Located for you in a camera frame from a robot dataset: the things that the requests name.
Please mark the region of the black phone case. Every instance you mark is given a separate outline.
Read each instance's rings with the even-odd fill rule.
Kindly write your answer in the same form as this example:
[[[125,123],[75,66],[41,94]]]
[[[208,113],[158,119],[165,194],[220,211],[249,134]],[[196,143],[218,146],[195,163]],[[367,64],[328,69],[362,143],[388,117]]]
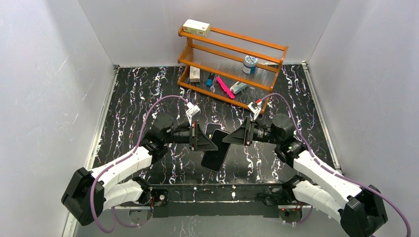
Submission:
[[[219,172],[225,162],[227,153],[230,149],[230,143],[223,142],[223,139],[230,133],[221,129],[215,129],[210,140],[214,142],[218,150],[204,152],[201,160],[201,167],[211,172]]]

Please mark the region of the lilac phone case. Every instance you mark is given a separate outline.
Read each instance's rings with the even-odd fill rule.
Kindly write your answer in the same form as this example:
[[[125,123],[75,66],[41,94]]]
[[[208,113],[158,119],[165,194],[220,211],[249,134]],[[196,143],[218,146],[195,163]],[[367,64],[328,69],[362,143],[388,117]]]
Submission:
[[[205,128],[205,134],[209,137],[209,138],[211,138],[212,137],[212,134],[213,134],[213,132],[216,130],[216,129],[221,129],[221,124],[220,123],[207,123],[206,124],[206,128]]]

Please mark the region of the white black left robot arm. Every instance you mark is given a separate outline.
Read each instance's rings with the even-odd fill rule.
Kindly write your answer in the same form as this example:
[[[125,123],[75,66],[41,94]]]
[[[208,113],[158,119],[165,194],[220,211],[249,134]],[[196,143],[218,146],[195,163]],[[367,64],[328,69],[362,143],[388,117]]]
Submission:
[[[218,146],[202,131],[197,121],[174,126],[170,115],[158,117],[139,146],[103,166],[76,170],[61,198],[61,203],[82,225],[98,220],[107,209],[127,202],[152,206],[156,196],[143,178],[128,179],[162,159],[169,144],[186,144],[190,150],[217,151]]]

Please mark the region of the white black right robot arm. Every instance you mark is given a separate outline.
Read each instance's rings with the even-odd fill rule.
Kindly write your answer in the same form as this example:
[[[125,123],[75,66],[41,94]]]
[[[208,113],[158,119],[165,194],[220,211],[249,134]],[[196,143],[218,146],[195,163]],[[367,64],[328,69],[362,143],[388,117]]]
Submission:
[[[253,141],[274,144],[279,160],[302,173],[284,182],[277,191],[260,197],[280,202],[299,201],[317,208],[340,223],[350,237],[370,237],[388,216],[379,190],[346,181],[317,156],[295,134],[294,122],[285,114],[273,117],[270,126],[246,117],[242,125],[223,138],[223,142],[249,146]]]

